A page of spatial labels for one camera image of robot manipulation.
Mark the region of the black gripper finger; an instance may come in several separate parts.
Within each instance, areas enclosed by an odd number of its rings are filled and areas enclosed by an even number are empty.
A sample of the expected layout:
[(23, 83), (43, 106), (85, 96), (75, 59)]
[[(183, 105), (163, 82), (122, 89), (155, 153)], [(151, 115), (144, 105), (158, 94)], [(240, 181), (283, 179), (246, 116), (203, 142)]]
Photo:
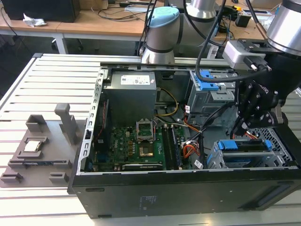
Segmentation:
[(261, 95), (254, 81), (236, 82), (235, 106), (237, 107), (237, 119), (234, 123), (234, 134), (241, 136), (241, 111), (254, 112)]
[(288, 119), (282, 110), (272, 109), (265, 111), (241, 111), (241, 135), (247, 130), (255, 128), (275, 128), (279, 124), (287, 124)]

